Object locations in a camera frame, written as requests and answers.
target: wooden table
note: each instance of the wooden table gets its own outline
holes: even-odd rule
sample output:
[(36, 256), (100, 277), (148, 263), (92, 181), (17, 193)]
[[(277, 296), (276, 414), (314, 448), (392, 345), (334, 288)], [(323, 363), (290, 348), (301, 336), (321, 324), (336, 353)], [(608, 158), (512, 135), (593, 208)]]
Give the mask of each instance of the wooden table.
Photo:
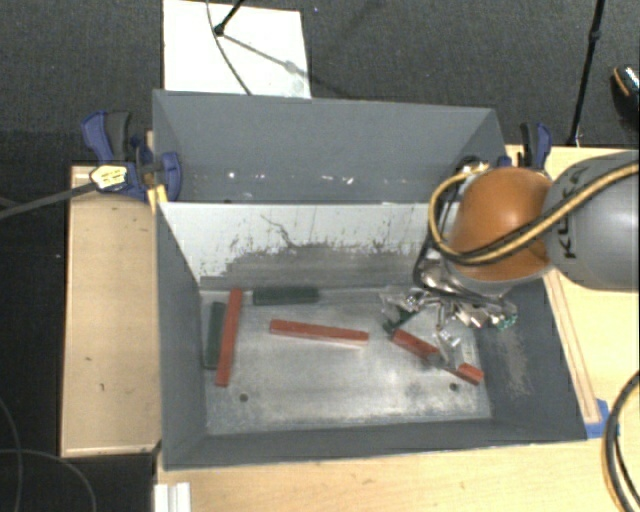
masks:
[[(508, 148), (513, 153), (517, 148)], [(614, 150), (554, 148), (547, 168)], [(86, 180), (74, 169), (73, 185)], [(154, 335), (150, 209), (89, 194), (71, 204), (62, 455), (152, 450), (161, 437)], [(613, 401), (638, 367), (638, 294), (547, 281), (576, 378)], [(582, 354), (570, 338), (579, 340)], [(585, 408), (593, 409), (588, 398)], [(640, 475), (638, 400), (623, 421), (630, 470)], [(159, 471), (190, 482), (193, 510), (616, 510), (600, 440), (339, 462)]]

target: black plastic part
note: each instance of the black plastic part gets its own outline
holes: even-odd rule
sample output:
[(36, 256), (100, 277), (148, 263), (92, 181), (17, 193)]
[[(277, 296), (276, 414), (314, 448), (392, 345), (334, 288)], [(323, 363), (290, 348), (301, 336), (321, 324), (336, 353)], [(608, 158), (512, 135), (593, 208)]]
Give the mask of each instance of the black plastic part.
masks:
[(320, 293), (314, 286), (274, 286), (253, 290), (254, 306), (313, 304), (319, 299)]
[(111, 144), (113, 160), (116, 162), (127, 160), (127, 144), (129, 140), (127, 132), (130, 117), (131, 114), (129, 112), (109, 112), (105, 119), (104, 128)]
[(220, 345), (222, 343), (222, 327), (224, 326), (226, 311), (227, 305), (224, 302), (214, 302), (211, 304), (207, 346), (205, 347), (203, 358), (204, 367), (210, 370), (215, 370), (218, 367)]

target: cable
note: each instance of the cable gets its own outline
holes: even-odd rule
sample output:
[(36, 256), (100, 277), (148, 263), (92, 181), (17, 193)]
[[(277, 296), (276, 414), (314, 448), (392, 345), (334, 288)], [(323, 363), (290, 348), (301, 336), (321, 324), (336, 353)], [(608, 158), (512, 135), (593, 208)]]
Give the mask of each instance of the cable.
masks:
[[(15, 450), (15, 449), (0, 450), (0, 455), (5, 453), (16, 453), (16, 452), (18, 452), (18, 450)], [(62, 464), (62, 466), (66, 467), (69, 471), (71, 471), (74, 475), (78, 477), (78, 479), (82, 482), (82, 485), (84, 486), (84, 488), (87, 490), (87, 493), (89, 494), (89, 499), (91, 500), (91, 510), (93, 512), (98, 512), (98, 503), (96, 500), (96, 494), (93, 491), (93, 488), (91, 487), (91, 483), (89, 482), (89, 480), (87, 480), (87, 477), (84, 476), (82, 471), (80, 471), (77, 467), (75, 467), (70, 462), (64, 460), (62, 457), (58, 457), (57, 455), (51, 455), (50, 453), (47, 453), (47, 452), (41, 452), (38, 450), (29, 450), (28, 448), (22, 448), (20, 452), (26, 455), (33, 455), (35, 457), (42, 457), (43, 459), (48, 459), (54, 462), (58, 462), (59, 464)]]
[(15, 445), (15, 448), (0, 450), (0, 455), (15, 454), (18, 460), (18, 485), (16, 486), (16, 500), (15, 500), (15, 505), (13, 507), (14, 512), (20, 511), (20, 506), (22, 502), (22, 488), (24, 486), (24, 461), (23, 461), (24, 454), (33, 455), (35, 457), (41, 457), (44, 459), (52, 460), (54, 462), (58, 462), (62, 464), (64, 467), (66, 467), (68, 470), (70, 470), (72, 473), (74, 473), (80, 479), (80, 481), (82, 482), (82, 485), (85, 487), (85, 489), (87, 490), (87, 493), (89, 494), (89, 498), (91, 500), (91, 510), (93, 512), (97, 512), (98, 504), (97, 504), (95, 492), (91, 487), (91, 483), (89, 482), (89, 480), (87, 480), (87, 477), (84, 476), (82, 471), (80, 471), (77, 467), (75, 467), (70, 462), (64, 460), (61, 457), (58, 457), (57, 455), (51, 455), (50, 453), (41, 452), (38, 450), (29, 450), (27, 448), (22, 448), (16, 423), (13, 420), (13, 416), (11, 416), (9, 409), (7, 408), (2, 398), (0, 398), (0, 409), (2, 409), (5, 417), (7, 418), (7, 422), (9, 423), (9, 428), (11, 429), (11, 435), (13, 436), (13, 443)]
[[(471, 170), (470, 174), (479, 174), (480, 172), (483, 171), (476, 169)], [(433, 237), (433, 243), (445, 258), (450, 259), (455, 263), (462, 265), (487, 265), (495, 263), (500, 259), (507, 258), (515, 252), (523, 249), (527, 244), (533, 243), (542, 233), (551, 229), (556, 222), (578, 208), (596, 193), (604, 190), (606, 187), (616, 183), (617, 181), (637, 173), (637, 162), (613, 169), (609, 173), (592, 180), (584, 187), (574, 191), (574, 193), (567, 196), (553, 208), (544, 212), (526, 226), (514, 230), (505, 237), (502, 237), (487, 246), (480, 247), (466, 253), (458, 252), (444, 243), (442, 234), (438, 230), (436, 222), (435, 205), (439, 196), (450, 186), (464, 181), (469, 177), (466, 173), (452, 176), (436, 188), (435, 192), (431, 196), (431, 201), (429, 202), (429, 230)]]
[(19, 213), (25, 213), (31, 210), (35, 210), (36, 208), (55, 204), (60, 201), (66, 201), (68, 199), (72, 199), (74, 197), (81, 196), (82, 194), (86, 194), (87, 192), (92, 192), (95, 190), (96, 186), (94, 183), (86, 183), (85, 185), (80, 185), (79, 187), (72, 188), (71, 190), (65, 190), (64, 192), (58, 192), (57, 194), (36, 199), (35, 201), (31, 201), (29, 203), (12, 206), (11, 208), (0, 211), (0, 220), (6, 219), (8, 217), (13, 217), (14, 215), (18, 215)]
[[(633, 508), (631, 508), (631, 504), (629, 503), (629, 500), (627, 499), (624, 493), (622, 484), (620, 483), (620, 478), (618, 477), (614, 447), (615, 447), (616, 437), (618, 436), (618, 420), (620, 417), (620, 412), (622, 411), (622, 408), (624, 407), (627, 399), (629, 398), (633, 390), (636, 387), (638, 387), (639, 381), (640, 381), (640, 373), (636, 372), (625, 384), (625, 386), (622, 388), (622, 391), (620, 391), (618, 398), (616, 398), (616, 401), (613, 404), (613, 407), (609, 414), (609, 418), (607, 419), (607, 424), (604, 431), (604, 448), (605, 448), (604, 455), (605, 455), (605, 463), (606, 463), (605, 467), (607, 470), (607, 476), (609, 477), (609, 482), (611, 482), (611, 486), (613, 488), (613, 491), (616, 497), (618, 498), (620, 506), (622, 506), (622, 508), (626, 512), (633, 512)], [(626, 475), (627, 476), (625, 476), (625, 480), (626, 478), (629, 478), (628, 482), (630, 482), (631, 479), (628, 476), (628, 473), (626, 473)], [(631, 484), (629, 488), (634, 493), (634, 497), (636, 497), (637, 493), (635, 492), (635, 488), (633, 484)]]
[(638, 495), (638, 491), (636, 490), (635, 485), (633, 484), (633, 480), (631, 479), (631, 475), (629, 474), (629, 470), (627, 469), (627, 465), (624, 462), (624, 457), (622, 456), (622, 449), (620, 448), (620, 436), (616, 436), (616, 457), (618, 459), (618, 464), (620, 466), (620, 472), (622, 473), (622, 477), (624, 481), (627, 483), (627, 487), (633, 496), (633, 499), (636, 501), (638, 506), (640, 506), (640, 495)]
[(13, 416), (11, 416), (9, 409), (2, 398), (0, 398), (0, 409), (2, 409), (2, 411), (4, 412), (4, 415), (7, 418), (7, 422), (9, 423), (11, 435), (13, 436), (13, 445), (15, 446), (14, 451), (16, 454), (16, 459), (18, 461), (18, 485), (16, 486), (16, 500), (13, 510), (14, 512), (19, 512), (20, 502), (22, 501), (22, 486), (24, 483), (24, 461), (22, 459), (23, 450), (22, 445), (20, 444), (20, 436), (18, 435), (16, 422), (13, 421)]
[(209, 10), (209, 0), (204, 0), (204, 3), (207, 9), (207, 19), (209, 20), (209, 28), (211, 29), (211, 35), (213, 36), (213, 40), (215, 41), (216, 46), (218, 47), (218, 51), (220, 52), (220, 55), (222, 55), (222, 58), (224, 59), (225, 63), (227, 64), (227, 67), (229, 68), (229, 71), (231, 71), (231, 74), (234, 76), (236, 81), (240, 84), (240, 87), (242, 87), (246, 95), (253, 96), (253, 93), (249, 90), (247, 85), (244, 83), (244, 81), (236, 71), (236, 68), (233, 66), (233, 64), (229, 60), (229, 57), (227, 57), (227, 53), (224, 51), (222, 44), (220, 44), (220, 40), (218, 39), (218, 34), (216, 34), (216, 27), (213, 25), (213, 20), (211, 19), (211, 11)]

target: black cable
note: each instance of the black cable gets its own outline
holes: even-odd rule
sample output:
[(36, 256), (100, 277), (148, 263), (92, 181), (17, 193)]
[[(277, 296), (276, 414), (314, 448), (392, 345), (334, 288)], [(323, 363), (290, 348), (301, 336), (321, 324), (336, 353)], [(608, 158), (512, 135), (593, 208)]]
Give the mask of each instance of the black cable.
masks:
[(14, 512), (20, 511), (20, 502), (22, 501), (22, 486), (24, 482), (24, 461), (22, 459), (22, 445), (20, 444), (20, 436), (18, 435), (18, 429), (16, 427), (16, 422), (13, 421), (13, 416), (9, 412), (4, 400), (0, 398), (0, 409), (4, 412), (5, 417), (7, 418), (7, 423), (9, 424), (9, 428), (11, 429), (11, 435), (13, 437), (13, 445), (15, 446), (14, 452), (16, 454), (16, 459), (18, 463), (18, 485), (16, 486), (16, 501), (13, 507)]
[(11, 435), (13, 436), (13, 444), (15, 446), (15, 448), (0, 449), (0, 455), (15, 454), (18, 461), (18, 485), (16, 486), (16, 500), (15, 500), (15, 505), (13, 507), (14, 512), (20, 511), (20, 506), (22, 502), (22, 488), (24, 486), (23, 454), (33, 455), (35, 457), (41, 457), (44, 459), (49, 459), (59, 464), (62, 464), (67, 469), (69, 469), (72, 473), (74, 473), (80, 479), (85, 489), (87, 490), (87, 493), (89, 494), (89, 499), (91, 500), (91, 510), (93, 512), (97, 512), (98, 505), (97, 505), (95, 492), (93, 491), (91, 484), (87, 480), (87, 477), (84, 476), (82, 471), (80, 471), (77, 467), (75, 467), (70, 462), (62, 459), (61, 457), (58, 457), (57, 455), (51, 455), (50, 453), (23, 448), (22, 444), (20, 443), (20, 436), (18, 435), (18, 428), (16, 427), (16, 422), (14, 421), (13, 416), (11, 416), (9, 409), (4, 403), (4, 401), (2, 400), (2, 398), (0, 398), (0, 409), (2, 409), (5, 417), (7, 418), (7, 423), (9, 424), (9, 428), (11, 429)]
[[(613, 491), (618, 498), (620, 506), (625, 510), (625, 512), (633, 512), (633, 508), (631, 508), (631, 503), (627, 499), (625, 495), (624, 489), (622, 488), (622, 484), (620, 483), (620, 478), (618, 476), (618, 470), (616, 468), (616, 457), (615, 457), (615, 440), (618, 435), (618, 421), (620, 417), (620, 412), (624, 407), (627, 399), (633, 392), (633, 390), (638, 386), (638, 382), (640, 381), (640, 373), (636, 372), (629, 381), (625, 384), (616, 398), (616, 401), (611, 408), (611, 412), (609, 413), (609, 418), (607, 419), (607, 424), (604, 431), (604, 444), (605, 444), (605, 463), (607, 476), (609, 477), (609, 481), (611, 482), (611, 486)], [(635, 487), (633, 484), (630, 485), (630, 489), (635, 491)]]
[(41, 457), (43, 459), (48, 459), (53, 462), (57, 462), (58, 464), (61, 464), (63, 467), (71, 471), (74, 475), (78, 477), (78, 479), (82, 482), (82, 485), (84, 486), (84, 488), (87, 490), (87, 494), (89, 494), (89, 499), (91, 500), (92, 512), (98, 512), (98, 502), (96, 500), (96, 493), (94, 492), (93, 487), (91, 487), (91, 483), (89, 482), (89, 480), (87, 480), (87, 477), (84, 476), (84, 473), (82, 473), (82, 471), (80, 471), (76, 466), (64, 460), (62, 457), (58, 457), (57, 455), (51, 455), (50, 453), (41, 452), (39, 450), (30, 450), (28, 448), (21, 448), (20, 450), (13, 450), (13, 449), (0, 450), (0, 455), (5, 453), (18, 453), (18, 451), (20, 452), (21, 455), (22, 454), (33, 455), (34, 457)]
[[(216, 33), (216, 27), (213, 25), (213, 20), (211, 19), (211, 11), (209, 10), (209, 0), (204, 0), (204, 3), (205, 3), (205, 7), (207, 9), (207, 19), (209, 20), (209, 28), (211, 29), (211, 35), (213, 36), (213, 40), (215, 41), (216, 46), (218, 47), (218, 51), (220, 52), (220, 55), (222, 55), (222, 58), (223, 58), (224, 62), (227, 64), (227, 67), (229, 68), (229, 71), (231, 71), (231, 74), (234, 76), (236, 81), (240, 84), (240, 87), (242, 87), (242, 89), (244, 90), (246, 95), (247, 96), (253, 96), (253, 93), (249, 90), (247, 85), (244, 83), (244, 81), (242, 80), (242, 78), (240, 77), (238, 72), (236, 71), (236, 68), (233, 66), (233, 64), (229, 60), (229, 57), (227, 56), (227, 53), (224, 51), (224, 48), (222, 47), (222, 44), (220, 44), (220, 41), (218, 39), (218, 34)], [(234, 6), (234, 8), (236, 8), (236, 10), (237, 10), (238, 7), (240, 7), (240, 3), (242, 3), (242, 2), (238, 2), (238, 4), (236, 4)], [(231, 15), (232, 15), (232, 13), (229, 13), (229, 15), (227, 15), (227, 18), (230, 18)]]
[(636, 501), (638, 506), (640, 506), (640, 495), (638, 495), (638, 491), (636, 490), (635, 485), (633, 484), (633, 480), (631, 479), (631, 475), (629, 474), (629, 470), (627, 469), (627, 465), (624, 462), (624, 457), (622, 456), (622, 448), (620, 447), (620, 436), (616, 436), (616, 457), (618, 459), (618, 464), (620, 465), (620, 472), (622, 473), (622, 477), (624, 481), (627, 483), (627, 487), (633, 496), (633, 499)]
[(95, 190), (96, 186), (93, 182), (91, 182), (80, 185), (79, 187), (72, 188), (71, 190), (65, 190), (64, 192), (58, 192), (57, 194), (36, 199), (35, 201), (31, 201), (29, 203), (12, 206), (11, 208), (0, 211), (0, 220), (6, 219), (8, 217), (13, 217), (14, 215), (18, 215), (20, 213), (26, 213), (28, 211), (35, 210), (36, 208), (59, 203), (60, 201), (67, 201), (69, 199), (73, 199), (74, 197), (81, 196), (83, 194), (86, 194), (87, 192), (92, 192)]

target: red stick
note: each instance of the red stick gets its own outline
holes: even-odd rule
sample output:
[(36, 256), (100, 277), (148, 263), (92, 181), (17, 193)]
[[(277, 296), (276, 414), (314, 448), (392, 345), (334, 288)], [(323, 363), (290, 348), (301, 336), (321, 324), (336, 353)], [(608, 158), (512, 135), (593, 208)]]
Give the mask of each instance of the red stick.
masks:
[[(431, 345), (431, 343), (427, 343), (426, 341), (423, 341), (402, 329), (397, 329), (393, 333), (392, 341), (399, 347), (402, 347), (423, 359), (427, 359), (431, 354), (440, 353), (440, 349), (438, 349), (438, 347), (435, 347), (434, 345)], [(484, 372), (480, 368), (476, 368), (468, 363), (462, 363), (456, 370), (451, 368), (445, 368), (445, 370), (465, 382), (473, 384), (474, 386), (480, 384), (482, 379), (484, 379)]]
[(484, 372), (480, 368), (476, 368), (475, 366), (471, 366), (467, 363), (462, 363), (458, 366), (457, 370), (448, 370), (456, 377), (461, 378), (464, 381), (467, 381), (469, 384), (473, 384), (477, 386), (484, 379)]
[(275, 318), (271, 320), (269, 332), (271, 334), (281, 334), (294, 338), (346, 342), (357, 345), (362, 345), (369, 341), (369, 333), (365, 331), (304, 324), (301, 322), (289, 322), (288, 320), (278, 320)]
[(440, 353), (440, 349), (438, 347), (435, 347), (426, 341), (422, 341), (420, 338), (417, 338), (413, 334), (409, 334), (407, 331), (403, 331), (402, 329), (396, 329), (393, 333), (392, 341), (399, 347), (402, 347), (412, 354), (425, 359), (431, 354)]
[(222, 327), (222, 343), (220, 344), (220, 358), (218, 359), (218, 370), (216, 372), (216, 386), (226, 387), (229, 385), (240, 308), (242, 308), (242, 290), (233, 288), (229, 292), (229, 303), (227, 304), (224, 326)]

